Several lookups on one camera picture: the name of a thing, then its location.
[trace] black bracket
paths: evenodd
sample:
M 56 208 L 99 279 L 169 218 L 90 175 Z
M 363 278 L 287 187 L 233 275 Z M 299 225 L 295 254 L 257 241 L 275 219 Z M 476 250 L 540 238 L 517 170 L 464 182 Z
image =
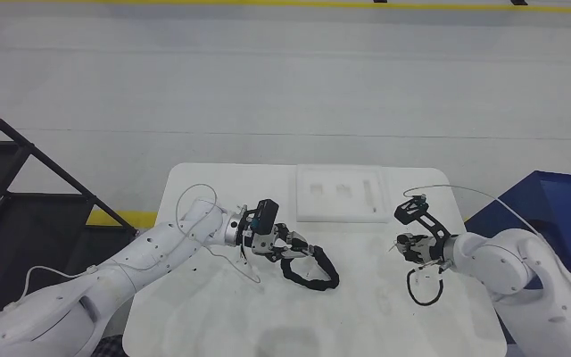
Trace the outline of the black bracket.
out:
M 450 232 L 441 222 L 428 213 L 428 203 L 425 195 L 414 195 L 412 198 L 401 204 L 394 211 L 396 218 L 403 225 L 408 225 L 412 221 L 417 221 L 436 238 L 436 242 L 446 241 L 451 237 Z

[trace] white table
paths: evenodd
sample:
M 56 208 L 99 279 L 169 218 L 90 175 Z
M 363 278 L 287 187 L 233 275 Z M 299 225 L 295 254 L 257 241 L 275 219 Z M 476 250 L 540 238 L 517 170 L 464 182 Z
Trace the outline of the white table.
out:
M 131 357 L 505 355 L 492 304 L 475 280 L 448 271 L 437 304 L 420 307 L 410 299 L 405 275 L 413 264 L 396 249 L 387 251 L 397 234 L 425 232 L 420 225 L 296 223 L 295 170 L 293 165 L 180 164 L 170 172 L 157 222 L 174 219 L 178 196 L 194 183 L 214 186 L 228 209 L 271 198 L 280 205 L 277 222 L 324 248 L 339 272 L 339 287 L 322 293 L 297 286 L 283 278 L 279 264 L 250 254 L 262 280 L 255 285 L 202 250 L 135 296 L 123 337 Z M 435 169 L 385 168 L 385 173 L 392 206 L 406 201 L 401 193 L 408 187 L 448 183 Z M 450 232 L 464 232 L 451 190 L 425 192 L 429 211 Z M 198 195 L 211 193 L 189 192 L 182 211 Z M 214 250 L 237 261 L 235 248 Z M 311 259 L 294 261 L 293 269 L 308 271 L 310 278 L 320 274 Z M 423 274 L 415 289 L 419 299 L 428 300 L 437 283 Z

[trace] white cable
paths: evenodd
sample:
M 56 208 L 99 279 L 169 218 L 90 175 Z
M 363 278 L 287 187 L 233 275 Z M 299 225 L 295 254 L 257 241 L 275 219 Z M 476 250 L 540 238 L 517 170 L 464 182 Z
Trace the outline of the white cable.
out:
M 557 255 L 557 253 L 555 253 L 555 251 L 553 250 L 553 248 L 551 247 L 551 245 L 547 242 L 547 240 L 545 240 L 545 237 L 543 237 L 543 235 L 541 233 L 539 233 L 537 231 L 537 229 L 535 229 L 531 224 L 529 224 L 526 220 L 524 220 L 519 214 L 517 214 L 514 210 L 511 209 L 511 207 L 509 207 L 506 203 L 504 203 L 500 198 L 494 196 L 494 195 L 489 195 L 486 194 L 485 192 L 476 190 L 474 188 L 469 188 L 469 187 L 463 187 L 463 186 L 457 186 L 457 185 L 445 185 L 445 184 L 440 184 L 440 185 L 428 185 L 428 186 L 419 186 L 419 187 L 413 187 L 413 188 L 409 188 L 407 190 L 405 190 L 402 195 L 408 198 L 411 198 L 412 195 L 407 195 L 408 192 L 410 191 L 414 191 L 414 190 L 418 190 L 418 189 L 422 189 L 422 188 L 433 188 L 433 187 L 453 187 L 453 188 L 461 188 L 467 191 L 472 191 L 472 192 L 476 192 L 480 195 L 485 195 L 487 197 L 492 198 L 494 201 L 500 203 L 502 206 L 504 206 L 504 208 L 508 211 L 511 212 L 511 214 L 513 214 L 514 216 L 516 216 L 519 220 L 522 221 L 522 223 L 524 223 L 529 229 L 531 229 L 532 232 L 534 232 L 534 234 L 540 239 L 540 241 L 547 246 L 547 248 L 549 249 L 549 251 L 551 252 L 551 254 L 553 255 L 553 258 L 555 260 L 555 262 L 557 263 L 557 267 L 559 269 L 559 273 L 561 273 L 561 275 L 565 278 L 565 280 L 567 281 L 567 283 L 571 286 L 571 278 L 570 278 L 570 273 L 567 270 L 567 268 L 565 267 L 565 265 L 563 264 L 563 262 L 560 260 L 559 256 Z
M 189 229 L 187 232 L 185 232 L 185 231 L 182 230 L 182 228 L 180 227 L 180 222 L 179 222 L 179 219 L 178 219 L 178 208 L 179 208 L 179 206 L 180 206 L 180 201 L 182 200 L 182 197 L 183 197 L 188 191 L 190 191 L 192 188 L 200 187 L 200 186 L 202 186 L 202 187 L 208 187 L 208 188 L 212 191 L 212 193 L 214 194 L 214 204 L 213 204 L 212 207 L 206 212 L 206 214 L 204 214 L 199 220 L 197 220 L 197 221 L 190 227 L 190 229 Z M 229 260 L 229 258 L 228 258 L 227 256 L 222 255 L 222 254 L 216 254 L 216 253 L 214 253 L 214 252 L 212 251 L 212 249 L 210 249 L 209 246 L 204 245 L 203 242 L 199 241 L 199 240 L 196 239 L 195 237 L 190 237 L 190 236 L 189 236 L 189 235 L 190 235 L 190 232 L 194 229 L 194 227 L 196 227 L 196 225 L 197 225 L 198 223 L 200 223 L 201 221 L 203 221 L 206 217 L 208 217 L 209 214 L 211 214 L 211 212 L 214 210 L 214 207 L 217 206 L 217 203 L 218 203 L 218 194 L 216 193 L 216 190 L 215 190 L 212 186 L 207 185 L 207 184 L 194 184 L 194 185 L 192 185 L 192 186 L 187 187 L 187 188 L 182 192 L 182 194 L 180 194 L 180 196 L 178 197 L 178 200 L 177 200 L 177 204 L 176 204 L 176 206 L 175 206 L 175 221 L 176 221 L 176 224 L 177 224 L 177 229 L 180 231 L 180 233 L 183 234 L 183 237 L 182 237 L 182 239 L 180 239 L 180 241 L 177 243 L 177 245 L 175 245 L 175 247 L 170 250 L 170 252 L 166 253 L 166 255 L 169 256 L 172 252 L 174 252 L 174 251 L 182 244 L 182 242 L 185 241 L 185 238 L 189 238 L 189 239 L 192 239 L 192 240 L 194 240 L 195 242 L 197 242 L 202 248 L 205 248 L 212 256 L 219 257 L 219 258 L 224 258 L 224 259 L 225 259 L 228 263 L 230 263 L 230 265 L 232 265 L 232 267 L 233 267 L 234 269 L 236 269 L 240 274 L 244 275 L 245 277 L 247 277 L 248 279 L 250 279 L 250 280 L 253 281 L 254 283 L 260 284 L 261 279 L 260 279 L 259 276 L 256 275 L 257 280 L 254 279 L 254 278 L 251 278 L 250 276 L 248 276 L 247 274 L 245 274 L 244 272 L 242 272 L 240 269 L 238 269 L 237 266 L 236 266 L 231 260 Z M 136 270 L 136 271 L 146 271 L 146 270 L 150 270 L 150 269 L 154 268 L 154 267 L 157 266 L 160 262 L 161 262 L 161 261 L 157 261 L 157 262 L 155 262 L 155 264 L 153 264 L 153 265 L 151 265 L 151 266 L 149 266 L 149 267 L 146 267 L 146 268 L 137 268 L 137 267 L 133 267 L 133 266 L 131 266 L 131 265 L 124 264 L 124 263 L 120 263 L 120 262 L 115 262 L 114 264 L 109 264 L 109 265 L 118 265 L 118 266 L 121 266 L 121 267 L 124 267 L 124 268 L 129 268 L 129 269 L 132 269 L 132 270 Z M 247 263 L 248 263 L 248 265 L 250 266 L 250 268 L 251 268 L 252 271 L 253 271 L 253 268 L 252 268 L 252 265 L 250 265 L 250 262 L 247 261 Z
M 21 300 L 26 296 L 26 294 L 28 293 L 28 288 L 29 288 L 29 275 L 30 275 L 30 274 L 32 273 L 32 271 L 35 270 L 35 269 L 48 270 L 48 271 L 51 271 L 51 272 L 53 272 L 53 273 L 55 273 L 55 274 L 59 274 L 59 275 L 61 275 L 62 277 L 65 277 L 65 278 L 78 278 L 78 277 L 82 277 L 82 276 L 84 276 L 84 275 L 92 274 L 92 273 L 93 273 L 93 271 L 90 271 L 89 269 L 87 269 L 86 271 L 84 271 L 84 272 L 82 272 L 82 273 L 80 273 L 80 274 L 67 275 L 67 274 L 65 274 L 65 273 L 60 272 L 59 270 L 55 270 L 55 269 L 53 269 L 53 268 L 45 267 L 45 266 L 43 266 L 43 265 L 36 265 L 36 266 L 34 266 L 34 267 L 31 267 L 31 268 L 28 270 L 28 273 L 26 273 L 26 283 L 24 284 L 24 291 L 21 293 L 20 299 L 18 299 L 18 301 L 16 302 L 16 304 L 20 303 L 20 301 L 21 301 Z
M 205 214 L 204 216 L 202 216 L 199 220 L 197 220 L 197 221 L 190 227 L 190 229 L 189 229 L 187 232 L 185 232 L 185 231 L 183 231 L 183 230 L 180 228 L 180 224 L 179 224 L 179 221 L 178 221 L 178 207 L 179 207 L 179 205 L 180 205 L 180 201 L 181 201 L 182 197 L 186 194 L 186 192 L 188 192 L 190 189 L 192 189 L 192 188 L 194 188 L 194 187 L 199 187 L 199 186 L 208 187 L 208 188 L 212 191 L 212 193 L 214 194 L 214 204 L 213 204 L 212 207 L 208 210 L 208 212 L 206 212 L 206 214 Z M 203 220 L 214 210 L 214 207 L 216 207 L 216 203 L 217 203 L 217 202 L 218 202 L 218 195 L 217 195 L 217 193 L 216 193 L 216 190 L 214 190 L 214 188 L 212 188 L 210 185 L 207 185 L 207 184 L 194 184 L 194 185 L 188 187 L 188 188 L 180 195 L 180 197 L 179 197 L 178 200 L 177 200 L 177 206 L 176 206 L 176 208 L 175 208 L 175 220 L 176 220 L 176 222 L 177 222 L 177 228 L 178 228 L 178 230 L 180 230 L 180 232 L 181 232 L 184 236 L 183 236 L 183 238 L 177 243 L 177 245 L 175 245 L 175 247 L 170 250 L 170 252 L 166 253 L 167 256 L 169 256 L 172 252 L 174 252 L 175 249 L 177 249 L 177 248 L 182 244 L 182 242 L 184 242 L 185 238 L 189 237 L 188 235 L 189 235 L 190 231 L 193 230 L 193 228 L 194 228 L 198 223 L 200 223 L 201 221 L 203 221 Z M 221 254 L 216 254 L 216 253 L 214 253 L 208 246 L 205 246 L 201 241 L 199 241 L 198 239 L 196 239 L 196 238 L 194 238 L 194 237 L 192 237 L 191 239 L 195 240 L 195 241 L 198 242 L 198 244 L 200 244 L 202 247 L 206 248 L 206 250 L 207 250 L 210 254 L 212 254 L 212 256 L 220 257 L 220 258 L 226 259 L 226 261 L 229 262 L 230 265 L 232 265 L 232 267 L 233 267 L 234 269 L 236 269 L 240 274 L 244 275 L 245 277 L 247 277 L 248 279 L 250 279 L 250 280 L 253 281 L 254 283 L 260 284 L 261 279 L 260 279 L 259 276 L 256 275 L 257 280 L 254 279 L 254 278 L 249 277 L 247 274 L 245 274 L 245 273 L 242 272 L 240 269 L 238 269 L 237 266 L 234 265 L 234 263 L 233 263 L 231 260 L 229 260 L 229 258 L 226 257 L 225 255 L 221 255 Z M 250 266 L 250 269 L 252 269 L 252 271 L 253 271 L 253 267 L 252 267 L 252 265 L 250 264 L 250 262 L 249 262 L 247 259 L 246 259 L 246 261 L 247 261 L 248 265 Z M 128 265 L 128 264 L 124 264 L 124 263 L 121 263 L 121 262 L 116 262 L 116 261 L 114 261 L 114 263 L 100 264 L 99 267 L 110 266 L 110 265 L 111 265 L 111 266 L 117 265 L 117 266 L 120 266 L 120 267 L 123 267 L 123 268 L 129 268 L 129 269 L 136 270 L 136 271 L 147 271 L 147 270 L 150 270 L 150 269 L 154 268 L 155 266 L 157 266 L 157 264 L 159 264 L 159 262 L 161 262 L 161 261 L 157 261 L 155 264 L 153 264 L 153 265 L 151 265 L 151 266 L 149 266 L 149 267 L 146 267 L 146 268 L 137 268 L 137 267 L 134 267 L 134 266 L 131 266 L 131 265 Z M 26 273 L 26 282 L 25 282 L 25 284 L 24 284 L 24 291 L 22 292 L 20 299 L 18 299 L 18 301 L 15 302 L 15 304 L 19 304 L 19 303 L 21 302 L 21 300 L 22 300 L 22 299 L 26 296 L 26 294 L 28 293 L 28 289 L 29 289 L 29 276 L 30 276 L 31 272 L 32 272 L 33 270 L 35 270 L 35 269 L 49 270 L 49 271 L 52 271 L 52 272 L 54 272 L 54 273 L 56 273 L 56 274 L 59 274 L 59 275 L 61 275 L 61 276 L 63 276 L 63 277 L 66 277 L 66 278 L 78 278 L 78 277 L 82 277 L 82 276 L 84 276 L 84 275 L 93 274 L 94 272 L 97 271 L 97 268 L 96 268 L 95 266 L 93 266 L 93 267 L 87 268 L 86 271 L 84 271 L 84 272 L 82 272 L 82 273 L 80 273 L 80 274 L 67 275 L 67 274 L 65 274 L 65 273 L 62 273 L 62 272 L 59 271 L 59 270 L 55 270 L 55 269 L 53 269 L 53 268 L 45 267 L 45 266 L 42 266 L 42 265 L 37 265 L 37 266 L 31 267 L 31 268 L 28 270 L 28 273 Z
M 186 194 L 186 192 L 188 192 L 188 190 L 190 190 L 193 187 L 197 187 L 197 186 L 204 186 L 204 187 L 208 187 L 212 193 L 214 194 L 214 204 L 212 205 L 212 207 L 210 208 L 210 210 L 202 217 L 200 218 L 195 224 L 193 224 L 193 226 L 187 231 L 185 232 L 184 230 L 182 230 L 182 228 L 180 227 L 180 224 L 178 223 L 178 207 L 180 206 L 180 201 L 182 200 L 182 197 Z M 236 269 L 237 272 L 239 272 L 240 274 L 244 275 L 246 278 L 250 279 L 252 282 L 256 283 L 256 284 L 260 284 L 261 283 L 261 278 L 256 275 L 254 273 L 254 275 L 256 276 L 257 280 L 250 277 L 248 274 L 244 273 L 243 271 L 241 271 L 240 269 L 238 269 L 238 267 L 231 261 L 229 260 L 229 258 L 226 255 L 222 255 L 222 254 L 216 254 L 212 251 L 212 249 L 210 249 L 209 246 L 204 245 L 203 242 L 199 241 L 198 239 L 196 239 L 195 237 L 189 237 L 188 235 L 190 234 L 190 231 L 193 230 L 194 226 L 196 226 L 201 220 L 205 219 L 206 216 L 208 216 L 212 210 L 214 209 L 214 207 L 216 207 L 216 203 L 218 201 L 218 195 L 216 194 L 216 190 L 214 188 L 212 188 L 210 185 L 206 185 L 206 184 L 194 184 L 190 187 L 188 187 L 185 191 L 183 191 L 183 193 L 178 197 L 177 200 L 177 205 L 175 207 L 175 221 L 177 222 L 177 228 L 180 231 L 180 233 L 183 234 L 183 238 L 180 242 L 178 242 L 177 246 L 175 246 L 175 249 L 177 249 L 177 247 L 180 245 L 180 243 L 182 243 L 182 241 L 185 240 L 185 238 L 190 238 L 196 242 L 198 242 L 199 245 L 201 245 L 202 248 L 205 248 L 212 256 L 215 257 L 219 257 L 219 258 L 224 258 L 231 266 L 232 268 Z M 246 259 L 245 257 L 245 249 L 244 250 L 244 258 L 246 260 L 246 263 L 248 264 L 248 266 L 250 267 L 250 269 L 253 271 L 253 267 L 251 265 L 251 263 Z

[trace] blue object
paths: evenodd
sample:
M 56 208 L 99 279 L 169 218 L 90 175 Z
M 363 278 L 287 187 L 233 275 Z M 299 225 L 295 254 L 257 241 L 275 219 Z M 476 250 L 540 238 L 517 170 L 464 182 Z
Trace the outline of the blue object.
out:
M 500 196 L 549 242 L 571 270 L 571 175 L 534 171 Z M 466 221 L 466 230 L 493 237 L 508 228 L 529 230 L 498 202 L 492 202 Z M 541 287 L 539 280 L 527 288 Z M 513 339 L 501 324 L 509 344 Z

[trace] wire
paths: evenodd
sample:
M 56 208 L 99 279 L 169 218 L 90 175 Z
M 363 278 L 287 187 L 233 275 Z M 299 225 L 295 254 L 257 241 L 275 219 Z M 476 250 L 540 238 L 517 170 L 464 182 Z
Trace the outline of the wire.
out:
M 476 190 L 474 188 L 469 188 L 469 187 L 463 187 L 463 186 L 457 186 L 457 185 L 428 185 L 428 186 L 419 186 L 419 187 L 413 187 L 413 188 L 409 188 L 408 190 L 404 191 L 402 193 L 403 196 L 411 198 L 412 195 L 407 195 L 408 192 L 410 191 L 414 191 L 414 190 L 418 190 L 421 188 L 432 188 L 432 187 L 454 187 L 454 188 L 461 188 L 461 189 L 465 189 L 467 191 L 472 191 L 472 192 L 476 192 L 480 195 L 485 195 L 488 196 L 490 198 L 492 198 L 493 200 L 497 201 L 498 203 L 500 203 L 502 206 L 504 206 L 506 208 L 506 210 L 510 211 L 511 214 L 513 214 L 514 216 L 516 216 L 519 220 L 521 220 L 529 229 L 531 229 L 532 232 L 535 233 L 536 236 L 540 237 L 543 240 L 543 236 L 529 223 L 527 223 L 526 220 L 524 220 L 519 214 L 517 214 L 514 210 L 512 210 L 507 204 L 505 204 L 500 198 L 493 196 L 493 195 L 488 195 L 483 191 L 479 191 Z
M 186 192 L 188 192 L 188 191 L 191 190 L 192 188 L 199 187 L 199 186 L 208 187 L 208 188 L 212 191 L 212 193 L 214 194 L 214 204 L 213 204 L 212 207 L 206 212 L 206 214 L 204 214 L 204 216 L 202 216 L 199 220 L 197 220 L 197 221 L 190 227 L 190 229 L 189 229 L 187 232 L 185 232 L 184 230 L 182 230 L 182 228 L 180 227 L 180 224 L 179 224 L 179 220 L 178 220 L 178 207 L 180 206 L 180 201 L 182 200 L 182 197 L 186 194 Z M 166 253 L 166 255 L 169 256 L 172 252 L 174 252 L 174 251 L 182 244 L 182 242 L 185 241 L 185 238 L 190 238 L 190 239 L 192 239 L 192 240 L 198 242 L 198 244 L 200 244 L 203 248 L 206 248 L 206 250 L 207 250 L 212 256 L 224 258 L 224 259 L 225 259 L 228 263 L 230 263 L 230 265 L 232 265 L 232 267 L 233 267 L 234 269 L 236 269 L 240 274 L 244 275 L 245 277 L 247 277 L 248 279 L 250 279 L 250 280 L 253 281 L 254 283 L 260 284 L 260 283 L 261 283 L 261 278 L 260 278 L 258 275 L 256 275 L 256 278 L 257 278 L 257 279 L 254 279 L 254 278 L 248 276 L 246 273 L 244 273 L 243 271 L 241 271 L 240 269 L 238 269 L 237 266 L 236 266 L 231 260 L 229 260 L 229 258 L 228 258 L 227 256 L 222 255 L 222 254 L 216 254 L 216 253 L 214 253 L 214 252 L 210 249 L 210 247 L 204 245 L 203 242 L 199 241 L 198 239 L 196 239 L 196 238 L 194 238 L 194 237 L 189 237 L 189 236 L 188 236 L 188 235 L 190 234 L 190 232 L 194 229 L 194 227 L 196 227 L 196 225 L 197 225 L 198 223 L 200 223 L 200 222 L 203 221 L 206 217 L 208 217 L 208 215 L 211 214 L 211 212 L 214 210 L 214 207 L 217 207 L 217 202 L 218 202 L 218 194 L 216 193 L 216 190 L 215 190 L 214 188 L 212 188 L 212 186 L 207 185 L 207 184 L 194 184 L 194 185 L 192 185 L 192 186 L 190 186 L 190 187 L 187 187 L 187 188 L 185 189 L 185 191 L 183 191 L 183 193 L 178 197 L 177 206 L 175 207 L 175 221 L 177 222 L 177 228 L 178 228 L 178 230 L 183 234 L 183 238 L 177 243 L 177 245 L 175 245 L 174 248 L 172 248 L 172 249 L 170 250 L 170 252 Z M 245 258 L 247 264 L 249 265 L 250 269 L 252 269 L 252 271 L 253 271 L 252 265 L 250 264 L 250 262 L 248 261 L 248 259 L 247 259 L 246 256 L 245 256 L 244 240 L 243 240 L 243 242 L 242 242 L 242 249 L 243 249 L 243 251 L 244 251 L 244 258 Z M 116 261 L 113 261 L 113 263 L 100 264 L 98 267 L 114 266 L 114 265 L 116 265 L 116 266 L 119 266 L 119 267 L 128 268 L 128 269 L 132 269 L 132 270 L 136 270 L 136 271 L 147 271 L 147 270 L 150 270 L 150 269 L 156 267 L 160 262 L 161 262 L 161 261 L 156 261 L 155 264 L 153 264 L 153 265 L 151 265 L 151 266 L 149 266 L 149 267 L 146 267 L 146 268 L 138 268 L 138 267 L 134 267 L 134 266 L 132 266 L 132 265 L 128 265 L 128 264 L 124 264 L 124 263 L 116 262 Z M 42 265 L 34 266 L 34 267 L 30 268 L 30 269 L 28 270 L 28 272 L 26 273 L 26 282 L 25 282 L 25 284 L 24 284 L 24 291 L 22 292 L 20 299 L 18 299 L 18 301 L 15 302 L 15 304 L 19 304 L 19 303 L 21 302 L 21 300 L 22 300 L 22 299 L 26 296 L 26 294 L 28 293 L 28 290 L 29 290 L 29 277 L 30 277 L 31 272 L 32 272 L 33 270 L 35 270 L 35 269 L 49 270 L 49 271 L 52 271 L 53 273 L 59 274 L 59 275 L 61 275 L 61 276 L 63 276 L 63 277 L 66 277 L 66 278 L 78 278 L 78 277 L 82 277 L 82 276 L 84 276 L 84 275 L 93 274 L 93 273 L 95 273 L 95 272 L 97 271 L 97 267 L 93 266 L 93 267 L 87 268 L 86 271 L 84 271 L 84 272 L 82 272 L 82 273 L 80 273 L 80 274 L 68 275 L 68 274 L 62 273 L 62 272 L 59 271 L 59 270 L 55 270 L 55 269 L 53 269 L 53 268 L 45 267 L 45 266 L 42 266 Z
M 439 282 L 440 287 L 438 288 L 438 294 L 436 295 L 436 297 L 434 299 L 432 299 L 431 301 L 429 301 L 427 303 L 422 303 L 419 300 L 417 300 L 417 298 L 414 294 L 412 294 L 412 289 L 410 288 L 410 276 L 412 274 L 414 274 L 415 271 L 421 271 L 425 267 L 426 267 L 426 265 L 423 267 L 417 268 L 417 269 L 413 269 L 413 270 L 409 271 L 409 273 L 407 274 L 407 289 L 409 290 L 410 298 L 412 298 L 412 300 L 415 303 L 417 303 L 417 305 L 420 305 L 420 306 L 430 306 L 433 303 L 436 303 L 438 300 L 440 300 L 440 296 L 442 296 L 443 291 L 444 291 L 444 282 L 443 282 L 443 278 L 442 278 L 442 273 L 444 270 L 442 267 L 440 267 L 440 268 L 438 268 L 438 275 L 440 278 L 440 282 Z
M 515 212 L 514 210 L 511 209 L 511 207 L 509 207 L 506 203 L 504 203 L 499 197 L 496 197 L 494 195 L 489 195 L 486 194 L 483 191 L 479 191 L 476 190 L 474 188 L 469 188 L 469 187 L 463 187 L 463 186 L 458 186 L 458 185 L 446 185 L 446 184 L 439 184 L 439 185 L 427 185 L 427 186 L 419 186 L 419 187 L 413 187 L 413 188 L 409 188 L 406 191 L 404 191 L 402 193 L 403 196 L 411 198 L 412 195 L 407 195 L 408 192 L 410 191 L 414 191 L 414 190 L 418 190 L 418 189 L 422 189 L 422 188 L 433 188 L 433 187 L 452 187 L 452 188 L 461 188 L 467 191 L 472 191 L 472 192 L 476 192 L 480 195 L 485 195 L 487 197 L 492 198 L 494 201 L 498 202 L 499 204 L 501 204 L 506 210 L 508 210 L 509 212 L 511 212 L 511 214 L 513 214 L 514 216 L 516 216 L 516 218 L 518 218 L 519 220 L 522 221 L 522 223 L 524 223 L 539 239 L 540 241 L 547 246 L 547 248 L 549 249 L 549 251 L 551 252 L 551 254 L 553 255 L 553 259 L 555 260 L 555 262 L 557 263 L 557 267 L 559 269 L 559 273 L 561 273 L 561 275 L 563 276 L 563 278 L 565 278 L 565 280 L 567 281 L 567 283 L 571 286 L 571 278 L 569 277 L 570 273 L 567 270 L 567 268 L 565 267 L 565 265 L 563 265 L 563 262 L 560 260 L 559 256 L 557 255 L 557 253 L 555 253 L 555 251 L 553 250 L 553 248 L 551 247 L 551 245 L 547 242 L 547 240 L 545 240 L 545 237 L 539 233 L 537 231 L 537 229 L 535 229 L 531 224 L 529 224 L 526 220 L 524 220 L 519 214 L 517 214 L 517 212 Z
M 191 188 L 193 188 L 193 187 L 198 187 L 198 186 L 208 187 L 208 188 L 212 191 L 212 193 L 214 194 L 214 204 L 212 205 L 212 207 L 210 208 L 210 210 L 209 210 L 208 212 L 206 212 L 206 214 L 205 214 L 202 218 L 200 218 L 195 224 L 192 225 L 192 227 L 191 227 L 187 232 L 185 232 L 184 230 L 182 230 L 182 228 L 180 227 L 180 224 L 179 224 L 179 222 L 178 222 L 178 207 L 180 206 L 180 201 L 182 200 L 182 197 L 186 194 L 186 192 L 188 192 Z M 256 274 L 254 273 L 254 275 L 256 276 L 257 279 L 254 279 L 254 278 L 250 277 L 248 274 L 246 274 L 246 273 L 244 273 L 243 271 L 241 271 L 240 269 L 238 269 L 238 267 L 237 267 L 231 260 L 229 260 L 229 258 L 228 258 L 226 255 L 214 253 L 214 252 L 212 251 L 212 249 L 210 249 L 209 246 L 204 245 L 203 242 L 199 241 L 199 240 L 196 239 L 195 237 L 190 237 L 190 236 L 189 236 L 190 231 L 193 230 L 193 228 L 194 228 L 198 223 L 200 223 L 203 219 L 205 219 L 205 218 L 212 212 L 212 210 L 214 209 L 214 207 L 216 207 L 216 203 L 217 203 L 217 202 L 218 202 L 218 195 L 216 194 L 216 190 L 215 190 L 214 188 L 212 188 L 210 185 L 206 185 L 206 184 L 194 184 L 194 185 L 188 187 L 185 191 L 183 191 L 183 193 L 178 197 L 177 205 L 176 205 L 176 207 L 175 207 L 175 221 L 177 222 L 177 228 L 178 228 L 178 230 L 180 231 L 180 233 L 183 234 L 183 238 L 181 239 L 180 242 L 178 242 L 177 246 L 175 246 L 175 249 L 178 248 L 178 246 L 185 240 L 185 238 L 192 239 L 192 240 L 198 242 L 198 244 L 201 245 L 202 248 L 205 248 L 212 256 L 219 257 L 219 258 L 224 258 L 224 259 L 232 266 L 232 268 L 234 268 L 237 272 L 239 272 L 240 274 L 244 275 L 246 278 L 250 279 L 252 282 L 254 282 L 254 283 L 256 283 L 256 284 L 260 284 L 260 283 L 261 283 L 261 278 L 260 278 L 258 275 L 256 275 Z M 244 240 L 242 240 L 242 250 L 243 250 L 243 252 L 244 252 L 244 258 L 245 258 L 245 260 L 246 260 L 246 264 L 248 264 L 248 266 L 250 267 L 250 269 L 253 271 L 253 267 L 252 267 L 251 263 L 248 261 L 248 259 L 246 258 L 246 255 L 245 255 Z
M 67 275 L 67 274 L 65 274 L 65 273 L 62 273 L 62 272 L 59 271 L 59 270 L 55 270 L 55 269 L 53 269 L 53 268 L 45 267 L 45 266 L 43 266 L 43 265 L 36 265 L 36 266 L 34 266 L 34 267 L 31 267 L 30 269 L 28 269 L 28 272 L 26 273 L 26 283 L 24 284 L 24 291 L 21 293 L 20 299 L 18 299 L 18 301 L 15 302 L 16 304 L 20 303 L 20 302 L 22 301 L 22 299 L 23 299 L 23 298 L 26 296 L 26 294 L 28 293 L 28 289 L 29 289 L 29 276 L 30 276 L 30 274 L 32 273 L 32 271 L 34 271 L 35 269 L 48 270 L 48 271 L 51 271 L 51 272 L 53 272 L 53 273 L 55 273 L 55 274 L 59 274 L 59 275 L 61 275 L 62 277 L 65 277 L 65 278 L 79 278 L 79 277 L 82 277 L 82 276 L 84 276 L 84 275 L 92 274 L 92 273 L 93 273 L 93 271 L 87 270 L 87 271 L 84 271 L 84 272 L 79 273 L 79 274 L 76 274 L 76 275 Z
M 190 227 L 190 229 L 189 229 L 187 232 L 185 232 L 185 231 L 182 230 L 182 228 L 180 227 L 181 225 L 180 225 L 180 220 L 179 220 L 179 218 L 178 218 L 178 209 L 179 209 L 179 207 L 180 207 L 180 201 L 182 201 L 182 197 L 183 197 L 188 191 L 190 191 L 192 188 L 195 188 L 195 187 L 208 187 L 208 188 L 212 191 L 212 193 L 214 194 L 214 203 L 212 204 L 212 207 L 206 212 L 206 214 L 204 214 L 199 220 L 197 220 L 195 223 L 193 223 L 193 225 Z M 177 223 L 177 229 L 180 231 L 180 233 L 183 234 L 183 237 L 182 237 L 182 239 L 180 239 L 180 241 L 177 243 L 177 245 L 175 245 L 175 247 L 170 250 L 170 252 L 166 253 L 166 255 L 169 256 L 172 252 L 174 252 L 174 251 L 182 244 L 182 242 L 185 241 L 186 238 L 189 238 L 189 239 L 194 240 L 195 242 L 197 242 L 202 248 L 206 249 L 212 256 L 225 259 L 225 260 L 226 260 L 234 269 L 236 269 L 240 274 L 244 275 L 245 277 L 247 277 L 248 279 L 250 279 L 250 280 L 253 281 L 254 283 L 260 284 L 260 283 L 261 283 L 261 279 L 260 279 L 259 276 L 256 275 L 257 280 L 254 279 L 254 278 L 252 278 L 252 277 L 250 277 L 250 276 L 248 276 L 248 275 L 245 274 L 243 271 L 241 271 L 240 269 L 238 269 L 237 266 L 236 266 L 231 260 L 229 260 L 229 258 L 228 258 L 226 255 L 214 253 L 214 252 L 212 251 L 212 249 L 210 249 L 209 246 L 204 245 L 203 242 L 201 242 L 200 240 L 196 239 L 195 237 L 189 236 L 189 235 L 190 235 L 190 232 L 194 229 L 194 227 L 196 227 L 196 225 L 198 225 L 198 223 L 200 223 L 200 222 L 202 222 L 204 219 L 206 219 L 206 217 L 208 217 L 208 215 L 211 214 L 211 212 L 214 210 L 214 207 L 217 207 L 217 203 L 218 203 L 218 194 L 216 193 L 216 190 L 215 190 L 212 186 L 207 185 L 207 184 L 194 184 L 194 185 L 191 185 L 191 186 L 187 187 L 187 188 L 182 192 L 182 194 L 180 194 L 180 196 L 178 197 L 178 200 L 177 200 L 177 204 L 176 204 L 176 206 L 175 206 L 175 221 L 176 221 L 176 223 Z M 155 266 L 157 266 L 160 262 L 161 262 L 161 261 L 157 261 L 157 262 L 155 262 L 155 264 L 153 264 L 153 265 L 151 265 L 151 266 L 149 266 L 149 267 L 146 267 L 146 268 L 137 268 L 137 267 L 134 267 L 134 266 L 131 266 L 131 265 L 128 265 L 128 264 L 124 264 L 124 263 L 121 263 L 121 262 L 116 262 L 116 261 L 114 261 L 113 264 L 104 264 L 104 265 L 118 265 L 118 266 L 120 266 L 120 267 L 129 268 L 129 269 L 136 270 L 136 271 L 147 271 L 147 270 L 150 270 L 150 269 L 154 268 Z M 247 262 L 247 264 L 250 266 L 250 268 L 251 268 L 252 271 L 253 271 L 253 267 L 252 267 L 252 265 L 250 264 L 250 262 L 249 262 L 247 259 L 246 259 L 246 262 Z

